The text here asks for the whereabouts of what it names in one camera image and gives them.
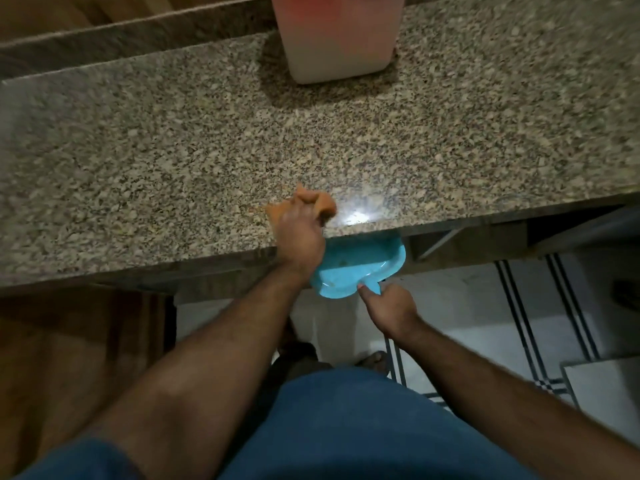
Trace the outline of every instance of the person's left hand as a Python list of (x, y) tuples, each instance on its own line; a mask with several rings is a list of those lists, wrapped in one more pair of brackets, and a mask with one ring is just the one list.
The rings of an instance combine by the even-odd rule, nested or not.
[(278, 259), (308, 280), (322, 262), (324, 237), (314, 206), (297, 200), (276, 225)]

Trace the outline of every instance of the brown cloth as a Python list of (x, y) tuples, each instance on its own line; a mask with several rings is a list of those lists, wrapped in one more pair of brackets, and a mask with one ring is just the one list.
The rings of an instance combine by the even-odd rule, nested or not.
[(299, 199), (304, 203), (312, 203), (314, 205), (316, 219), (320, 219), (321, 225), (324, 225), (338, 211), (335, 202), (329, 193), (307, 190), (301, 184), (298, 184), (298, 188), (293, 193), (293, 197), (288, 200), (283, 200), (280, 203), (270, 203), (265, 206), (264, 209), (269, 216), (269, 222), (271, 223), (271, 228), (273, 230), (276, 229), (276, 225), (280, 218), (293, 205), (293, 202), (295, 202), (296, 199)]

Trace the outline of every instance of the plastic container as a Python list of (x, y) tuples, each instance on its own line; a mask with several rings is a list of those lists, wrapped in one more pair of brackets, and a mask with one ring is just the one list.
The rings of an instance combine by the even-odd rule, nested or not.
[(272, 0), (299, 84), (377, 72), (391, 62), (404, 0)]
[(399, 237), (343, 237), (326, 243), (324, 259), (311, 286), (325, 298), (345, 298), (356, 293), (358, 283), (380, 294), (378, 282), (396, 274), (406, 259)]

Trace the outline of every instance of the granite countertop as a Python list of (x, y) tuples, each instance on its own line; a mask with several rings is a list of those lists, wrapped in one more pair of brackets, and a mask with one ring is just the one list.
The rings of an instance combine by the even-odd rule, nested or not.
[(5, 81), (0, 286), (268, 247), (298, 181), (338, 202), (328, 236), (637, 192), (638, 19), (441, 0), (359, 79), (297, 87), (266, 33)]

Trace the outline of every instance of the white container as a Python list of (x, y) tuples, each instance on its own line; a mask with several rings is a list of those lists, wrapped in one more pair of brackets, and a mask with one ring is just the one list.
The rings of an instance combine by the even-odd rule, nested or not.
[(391, 62), (404, 0), (271, 0), (299, 84), (377, 72)]

